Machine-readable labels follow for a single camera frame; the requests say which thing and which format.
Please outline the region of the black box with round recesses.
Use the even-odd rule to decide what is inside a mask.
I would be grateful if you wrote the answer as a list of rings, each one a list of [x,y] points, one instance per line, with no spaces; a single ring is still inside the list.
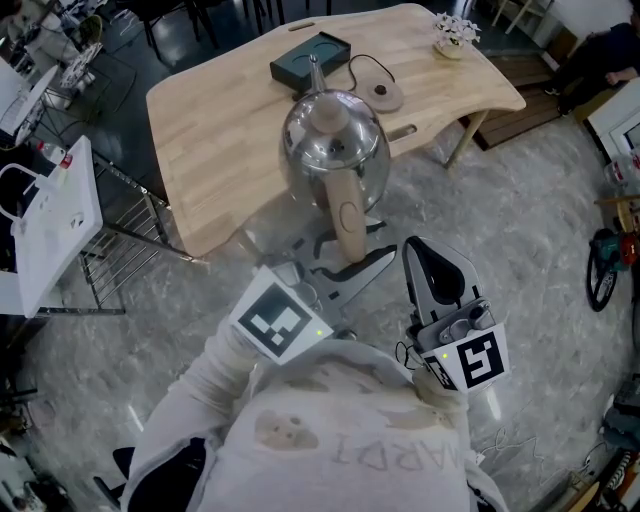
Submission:
[[[320,31],[272,61],[271,77],[296,93],[304,93],[312,87],[312,56],[327,76],[350,60],[351,48],[347,41]]]

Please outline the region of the person's right forearm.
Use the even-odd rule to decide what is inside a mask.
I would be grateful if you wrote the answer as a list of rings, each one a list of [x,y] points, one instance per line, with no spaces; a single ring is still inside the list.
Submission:
[[[445,389],[426,367],[413,371],[412,382],[423,402],[443,411],[460,434],[469,434],[469,400],[466,394]]]

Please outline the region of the person's white sweatshirt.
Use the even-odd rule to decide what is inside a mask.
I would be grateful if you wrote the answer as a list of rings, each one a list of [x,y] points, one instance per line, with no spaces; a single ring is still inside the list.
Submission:
[[[379,350],[260,360],[219,439],[135,448],[122,512],[508,512],[469,434]]]

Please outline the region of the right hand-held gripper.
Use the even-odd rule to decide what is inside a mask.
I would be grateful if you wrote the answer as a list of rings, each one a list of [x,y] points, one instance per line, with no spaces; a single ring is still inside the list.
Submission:
[[[414,305],[407,335],[417,368],[440,388],[469,393],[508,374],[505,327],[471,261],[449,245],[411,236],[402,249],[409,298]]]

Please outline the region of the white flowers in pot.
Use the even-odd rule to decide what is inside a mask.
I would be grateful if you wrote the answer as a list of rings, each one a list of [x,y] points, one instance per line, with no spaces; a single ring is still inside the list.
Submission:
[[[457,15],[437,14],[433,28],[437,33],[434,48],[451,60],[459,60],[467,46],[480,41],[479,26]]]

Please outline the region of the wooden table leg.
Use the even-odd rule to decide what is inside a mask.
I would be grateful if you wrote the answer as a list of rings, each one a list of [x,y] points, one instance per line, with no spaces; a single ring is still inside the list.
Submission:
[[[447,171],[450,171],[455,166],[461,155],[466,150],[467,146],[472,141],[473,136],[477,132],[478,128],[486,119],[488,113],[488,110],[483,110],[475,112],[469,116],[469,123],[466,126],[463,136],[461,137],[457,146],[454,148],[453,152],[445,163],[445,169]]]

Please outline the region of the steel kettle with wooden handle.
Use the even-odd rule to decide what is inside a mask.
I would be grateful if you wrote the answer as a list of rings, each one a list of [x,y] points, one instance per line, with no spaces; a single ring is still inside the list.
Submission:
[[[387,136],[359,96],[326,86],[314,56],[311,91],[286,115],[281,170],[292,197],[327,211],[347,261],[364,259],[365,213],[382,197],[391,166]]]

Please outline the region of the green power tool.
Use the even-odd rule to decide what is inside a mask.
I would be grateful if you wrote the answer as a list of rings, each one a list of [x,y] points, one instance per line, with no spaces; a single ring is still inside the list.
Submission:
[[[601,312],[609,303],[619,274],[640,263],[640,242],[631,232],[598,230],[589,242],[586,293],[591,309]]]

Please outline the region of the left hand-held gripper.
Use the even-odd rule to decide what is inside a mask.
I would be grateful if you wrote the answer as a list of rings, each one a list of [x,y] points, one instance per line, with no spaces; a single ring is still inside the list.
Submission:
[[[325,339],[356,340],[355,331],[341,324],[341,313],[334,305],[349,303],[394,261],[396,253],[397,245],[391,244],[332,272],[329,269],[340,263],[335,231],[299,232],[279,248],[279,255],[288,262],[252,270],[251,283],[229,315],[230,325],[279,365]],[[311,270],[328,296],[304,276],[304,270]]]

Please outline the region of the person's left forearm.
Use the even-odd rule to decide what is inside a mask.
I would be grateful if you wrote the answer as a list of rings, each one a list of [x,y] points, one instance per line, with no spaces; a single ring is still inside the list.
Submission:
[[[223,319],[149,417],[136,450],[155,457],[194,439],[219,439],[249,383],[259,352]]]

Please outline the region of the plastic bottle red cap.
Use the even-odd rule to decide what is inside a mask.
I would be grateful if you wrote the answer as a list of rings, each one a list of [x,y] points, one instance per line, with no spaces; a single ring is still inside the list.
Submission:
[[[37,150],[49,162],[63,169],[68,169],[73,160],[73,156],[66,149],[53,143],[40,141]]]

